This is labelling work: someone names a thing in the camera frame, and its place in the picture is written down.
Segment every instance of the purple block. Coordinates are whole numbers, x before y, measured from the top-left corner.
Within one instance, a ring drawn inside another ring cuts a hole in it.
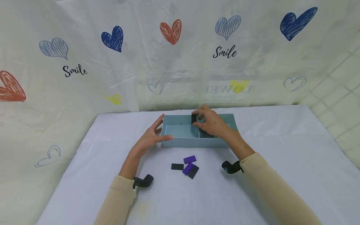
[[[183,174],[187,175],[187,174],[190,172],[190,170],[191,170],[191,168],[192,168],[193,166],[194,166],[194,164],[189,163],[189,164],[185,167],[185,169],[183,170]]]
[[[190,156],[190,157],[187,157],[184,159],[184,163],[187,164],[189,162],[195,162],[196,161],[196,158],[195,156]]]

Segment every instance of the heart outline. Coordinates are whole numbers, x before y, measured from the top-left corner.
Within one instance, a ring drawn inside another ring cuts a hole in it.
[[[176,44],[179,40],[181,34],[181,27],[182,22],[180,19],[175,20],[171,28],[167,23],[160,23],[161,34],[171,45]]]
[[[124,32],[120,26],[115,26],[111,34],[108,32],[102,32],[101,40],[106,47],[121,52],[122,42],[124,40]]]
[[[53,146],[51,146],[51,147],[49,148],[49,150],[48,150],[48,157],[39,160],[37,163],[35,163],[34,166],[35,166],[35,167],[43,167],[43,166],[46,166],[46,165],[49,165],[49,164],[53,163],[53,162],[49,162],[49,163],[46,163],[46,164],[41,164],[41,163],[40,163],[40,162],[43,161],[43,160],[51,159],[50,153],[51,153],[51,151],[52,151],[53,149],[55,149],[55,151],[59,154],[59,157],[57,157],[53,162],[55,162],[56,160],[58,160],[58,159],[60,158],[60,156],[61,156],[61,150],[60,150],[60,148],[59,148],[58,146],[53,145]]]
[[[229,20],[221,17],[215,24],[215,33],[223,36],[228,40],[230,35],[240,26],[241,17],[239,15],[232,16]]]
[[[238,82],[237,80],[230,81],[231,89],[233,90],[234,93],[237,94],[245,90],[248,85],[249,85],[249,80],[243,80],[241,82]]]
[[[291,41],[312,20],[317,11],[317,7],[312,7],[303,12],[298,18],[296,18],[295,13],[286,14],[280,23],[281,33],[288,41]]]
[[[53,38],[51,42],[46,40],[39,42],[39,48],[46,56],[61,57],[68,60],[67,54],[69,52],[69,47],[66,42],[59,37]]]
[[[156,86],[157,85],[160,85],[160,93],[156,93],[155,92],[155,90],[156,90]],[[164,90],[164,84],[162,83],[162,82],[160,82],[160,81],[158,81],[158,82],[156,82],[156,84],[155,85],[153,85],[153,84],[148,84],[148,89],[151,91],[151,92],[154,92],[155,94],[161,94],[162,93],[162,91]]]
[[[112,102],[114,105],[120,105],[121,97],[119,94],[114,94],[112,97],[104,95],[107,100]]]
[[[26,95],[16,80],[16,78],[8,71],[0,71],[0,80],[4,87],[0,86],[0,102],[24,102]]]
[[[293,83],[294,83],[295,81],[297,81],[297,80],[301,80],[301,84],[300,84],[299,86],[297,86],[294,90],[290,90],[290,89],[288,89],[288,88],[286,87],[286,81],[287,81],[288,79],[291,80],[291,83],[290,83],[290,84],[293,84]],[[305,84],[306,84],[306,78],[305,78],[305,77],[297,77],[295,80],[293,80],[291,77],[289,77],[289,78],[286,78],[286,79],[284,80],[284,82],[283,82],[284,87],[285,87],[288,91],[290,91],[290,92],[299,90],[299,89],[302,88]]]

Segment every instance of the orange heart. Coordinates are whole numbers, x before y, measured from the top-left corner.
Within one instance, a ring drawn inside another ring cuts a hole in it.
[[[0,101],[24,102],[26,95],[19,82],[8,71],[0,71],[0,80],[5,87],[0,86]]]
[[[175,20],[172,24],[172,28],[170,28],[167,23],[160,23],[160,31],[162,36],[164,36],[171,45],[176,44],[181,34],[181,20]]]

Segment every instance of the light blue box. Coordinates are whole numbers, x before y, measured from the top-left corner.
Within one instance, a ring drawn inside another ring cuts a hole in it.
[[[219,114],[233,130],[238,130],[233,114]],[[228,148],[221,138],[214,137],[191,124],[191,115],[165,115],[161,135],[172,135],[170,141],[162,141],[164,147],[177,148]]]

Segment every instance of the yellow heart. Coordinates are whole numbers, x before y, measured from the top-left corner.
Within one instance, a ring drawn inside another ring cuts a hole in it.
[[[121,103],[121,98],[120,98],[119,94],[113,95],[111,98],[107,95],[104,95],[104,96],[107,100],[114,103],[115,105],[120,105],[120,103]]]
[[[234,93],[242,92],[243,90],[245,90],[248,84],[249,80],[243,80],[240,83],[236,80],[230,81],[230,87]]]

